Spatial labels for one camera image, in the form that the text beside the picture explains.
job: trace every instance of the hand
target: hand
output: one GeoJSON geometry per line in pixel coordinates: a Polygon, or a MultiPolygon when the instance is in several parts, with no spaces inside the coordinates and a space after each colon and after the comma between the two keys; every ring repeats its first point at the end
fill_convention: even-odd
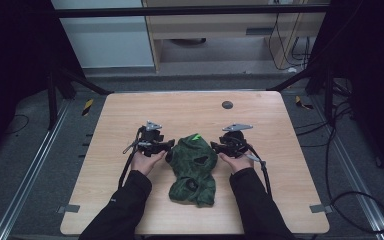
{"type": "Polygon", "coordinates": [[[229,157],[224,153],[219,153],[219,157],[227,162],[232,168],[233,174],[244,169],[244,168],[254,168],[254,161],[247,157],[247,154],[252,154],[251,151],[247,151],[244,155],[239,158],[229,157]]]}
{"type": "Polygon", "coordinates": [[[164,157],[166,152],[163,150],[158,154],[153,154],[151,157],[143,155],[141,152],[136,152],[132,159],[132,170],[138,170],[143,175],[147,176],[154,168],[156,162],[164,157]]]}

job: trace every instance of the metal bracket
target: metal bracket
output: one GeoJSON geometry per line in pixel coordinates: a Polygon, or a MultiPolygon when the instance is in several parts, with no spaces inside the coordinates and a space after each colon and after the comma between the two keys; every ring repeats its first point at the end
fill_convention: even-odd
{"type": "Polygon", "coordinates": [[[329,206],[323,206],[322,204],[311,205],[310,209],[312,213],[325,212],[327,214],[327,213],[333,212],[333,208],[330,205],[329,206]]]}
{"type": "Polygon", "coordinates": [[[240,123],[234,123],[228,127],[223,128],[223,131],[228,131],[228,132],[234,132],[234,131],[240,131],[240,130],[245,130],[245,129],[251,129],[253,128],[252,125],[245,125],[245,124],[240,124],[240,123]]]}
{"type": "Polygon", "coordinates": [[[146,131],[157,130],[157,129],[160,129],[160,128],[162,128],[161,125],[153,123],[153,122],[151,122],[149,120],[146,121],[146,131]]]}
{"type": "Polygon", "coordinates": [[[57,213],[66,213],[66,212],[73,212],[78,213],[80,209],[80,205],[70,205],[67,206],[59,206],[57,209],[57,213]]]}

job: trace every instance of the white cabinet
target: white cabinet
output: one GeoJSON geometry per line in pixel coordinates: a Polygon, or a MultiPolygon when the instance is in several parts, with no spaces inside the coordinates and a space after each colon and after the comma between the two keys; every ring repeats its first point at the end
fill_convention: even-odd
{"type": "MultiPolygon", "coordinates": [[[[140,0],[52,0],[55,9],[142,7],[140,0]]],[[[83,69],[154,67],[144,17],[61,18],[83,69]]]]}

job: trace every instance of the floor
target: floor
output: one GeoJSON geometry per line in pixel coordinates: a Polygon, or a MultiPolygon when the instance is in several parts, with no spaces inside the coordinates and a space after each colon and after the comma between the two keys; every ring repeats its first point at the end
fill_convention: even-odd
{"type": "MultiPolygon", "coordinates": [[[[305,41],[300,39],[295,53],[303,53],[305,41]]],[[[161,68],[156,73],[126,73],[111,78],[90,78],[92,82],[117,92],[129,91],[194,91],[194,90],[264,90],[288,79],[305,66],[301,60],[290,60],[297,65],[278,70],[271,61],[270,52],[262,38],[249,39],[207,39],[204,44],[196,40],[173,40],[164,43],[161,68]]],[[[285,105],[296,132],[304,132],[323,122],[323,94],[307,96],[303,91],[306,81],[300,81],[282,92],[285,105]],[[313,110],[297,106],[296,96],[302,103],[312,105],[313,110]]],[[[80,171],[87,146],[91,140],[105,96],[99,96],[82,86],[75,86],[78,94],[71,101],[59,99],[64,115],[61,131],[52,139],[50,149],[42,149],[46,158],[36,165],[40,170],[32,174],[27,184],[28,194],[17,200],[20,208],[11,209],[17,189],[46,139],[48,114],[46,92],[40,92],[24,99],[17,107],[17,115],[8,128],[8,134],[0,143],[0,223],[5,213],[14,213],[14,222],[7,222],[5,230],[10,239],[70,239],[59,231],[62,214],[80,171]],[[89,114],[81,115],[87,100],[94,103],[89,114]]],[[[343,97],[336,96],[339,104],[343,97]]],[[[338,119],[337,135],[329,152],[329,176],[334,196],[353,189],[367,190],[384,203],[384,169],[376,167],[373,152],[364,139],[352,113],[338,119]],[[357,175],[352,174],[355,168],[357,175]]],[[[325,153],[326,147],[319,146],[329,138],[329,128],[321,127],[311,134],[299,136],[304,156],[319,192],[322,203],[329,205],[326,194],[325,153]]],[[[373,223],[370,215],[379,215],[371,202],[362,198],[347,197],[338,203],[352,220],[366,228],[373,223]]],[[[331,224],[328,233],[317,239],[384,239],[383,235],[368,234],[343,220],[336,212],[327,215],[331,224]]],[[[305,239],[311,235],[299,236],[305,239]]]]}

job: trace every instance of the black pole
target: black pole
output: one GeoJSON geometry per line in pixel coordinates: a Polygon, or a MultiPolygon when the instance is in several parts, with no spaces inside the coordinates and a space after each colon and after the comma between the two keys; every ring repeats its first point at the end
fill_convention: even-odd
{"type": "Polygon", "coordinates": [[[209,15],[209,14],[256,14],[256,13],[316,13],[333,10],[329,4],[285,4],[285,5],[226,5],[226,6],[182,6],[140,7],[105,9],[63,9],[55,11],[29,11],[30,15],[58,18],[128,17],[163,15],[209,15]]]}

